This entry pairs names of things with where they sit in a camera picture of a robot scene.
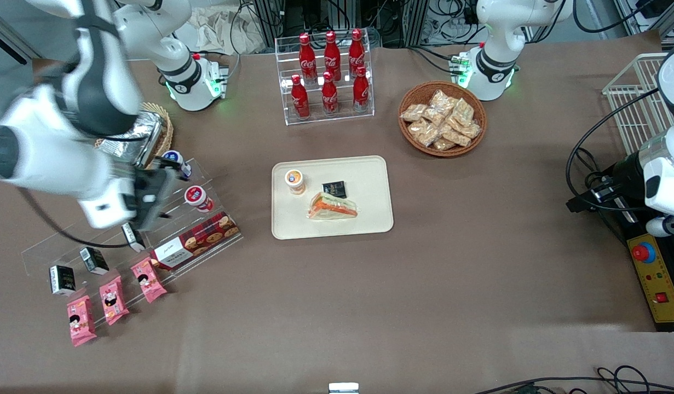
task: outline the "silver foil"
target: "silver foil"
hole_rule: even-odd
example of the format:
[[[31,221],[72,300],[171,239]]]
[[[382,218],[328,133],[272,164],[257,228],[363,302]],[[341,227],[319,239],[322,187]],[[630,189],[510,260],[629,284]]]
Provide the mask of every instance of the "silver foil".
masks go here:
[[[164,119],[156,112],[140,111],[132,128],[114,137],[148,137],[146,140],[131,142],[103,140],[98,149],[137,167],[144,167],[149,155],[153,153],[152,149],[157,144],[159,135],[162,134],[162,125],[164,125]]]

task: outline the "wicker basket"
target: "wicker basket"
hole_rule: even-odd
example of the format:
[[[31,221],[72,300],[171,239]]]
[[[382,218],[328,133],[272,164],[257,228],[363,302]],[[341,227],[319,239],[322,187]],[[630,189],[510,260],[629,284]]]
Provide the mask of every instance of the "wicker basket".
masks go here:
[[[159,134],[159,138],[157,138],[157,142],[152,148],[152,154],[149,155],[149,158],[147,158],[147,162],[145,163],[145,167],[149,170],[149,168],[152,166],[152,159],[154,159],[154,157],[157,155],[162,155],[164,152],[171,149],[171,141],[174,139],[174,125],[171,124],[169,112],[166,112],[166,109],[164,109],[161,105],[151,102],[144,102],[140,108],[145,111],[156,112],[164,120],[162,132]],[[94,147],[99,147],[102,142],[102,139],[96,140]]]
[[[487,115],[485,114],[485,108],[482,106],[480,100],[475,97],[474,94],[467,91],[466,89],[459,87],[459,85],[452,82],[444,82],[443,80],[430,80],[430,82],[425,82],[420,85],[415,86],[410,89],[409,92],[405,93],[405,97],[402,98],[400,102],[400,110],[398,115],[402,114],[410,105],[413,104],[426,104],[429,105],[429,100],[434,96],[434,92],[440,89],[442,92],[446,93],[449,97],[464,98],[467,103],[469,103],[475,110],[474,121],[480,126],[480,134],[470,142],[470,145],[467,147],[456,146],[447,150],[436,150],[432,148],[425,147],[419,142],[415,141],[410,132],[407,130],[408,123],[405,122],[402,118],[398,116],[398,122],[400,123],[400,131],[407,141],[410,142],[415,148],[425,152],[426,154],[435,155],[436,157],[454,157],[455,155],[462,155],[468,152],[471,149],[474,149],[482,140],[482,137],[485,135],[485,130],[487,129]]]

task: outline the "brown tablecloth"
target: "brown tablecloth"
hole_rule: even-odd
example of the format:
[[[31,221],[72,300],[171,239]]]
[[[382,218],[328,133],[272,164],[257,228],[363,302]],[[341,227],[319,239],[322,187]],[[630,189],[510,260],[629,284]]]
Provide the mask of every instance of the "brown tablecloth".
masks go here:
[[[271,55],[243,57],[228,98],[198,113],[135,62],[245,239],[74,349],[61,300],[20,257],[51,230],[0,184],[0,392],[474,392],[624,362],[674,384],[674,334],[650,332],[627,252],[564,206],[567,155],[607,112],[600,89],[658,50],[654,34],[528,45],[512,87],[485,104],[485,140],[448,160],[400,135],[400,98],[443,77],[407,50],[374,52],[375,117],[290,128]],[[597,134],[601,165],[622,156],[615,130]],[[389,168],[390,232],[273,239],[274,164],[372,154]],[[82,217],[72,199],[39,197],[62,224]]]

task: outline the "pink snack package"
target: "pink snack package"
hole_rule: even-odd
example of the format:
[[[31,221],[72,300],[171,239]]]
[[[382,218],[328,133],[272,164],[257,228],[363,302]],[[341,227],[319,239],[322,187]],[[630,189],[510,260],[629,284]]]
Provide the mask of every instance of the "pink snack package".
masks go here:
[[[69,302],[67,313],[69,314],[69,335],[72,337],[74,347],[96,338],[89,296]]]
[[[147,257],[135,264],[132,266],[131,270],[137,278],[137,282],[139,282],[147,302],[151,303],[160,295],[166,294],[166,290],[162,287],[162,284],[159,283],[157,274],[154,272],[151,257]]]
[[[103,302],[103,314],[108,325],[114,324],[120,317],[129,314],[130,311],[127,310],[125,301],[122,299],[122,282],[119,275],[111,282],[102,285],[99,292]]]

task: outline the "red bottle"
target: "red bottle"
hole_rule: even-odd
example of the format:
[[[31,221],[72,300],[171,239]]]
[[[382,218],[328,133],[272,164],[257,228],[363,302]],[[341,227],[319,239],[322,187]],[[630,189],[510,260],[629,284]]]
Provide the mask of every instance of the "red bottle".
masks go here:
[[[293,106],[297,112],[297,119],[305,120],[310,117],[310,104],[307,102],[307,90],[300,84],[300,75],[291,76],[293,87],[291,88],[291,97]]]
[[[361,42],[361,29],[352,30],[352,46],[349,47],[349,77],[356,78],[356,68],[364,65],[364,44]]]
[[[356,68],[356,79],[354,79],[354,110],[366,112],[367,109],[368,80],[366,79],[366,67],[358,66]]]
[[[329,118],[339,112],[339,102],[337,101],[337,87],[332,82],[332,73],[329,71],[322,74],[325,77],[325,83],[322,85],[322,109]]]
[[[310,47],[310,36],[307,33],[301,33],[299,40],[298,59],[300,60],[302,78],[305,80],[305,85],[317,85],[317,65],[315,64],[315,51]]]
[[[332,74],[334,80],[342,79],[342,61],[339,56],[339,48],[335,41],[337,33],[329,30],[327,32],[327,46],[325,47],[325,68]]]

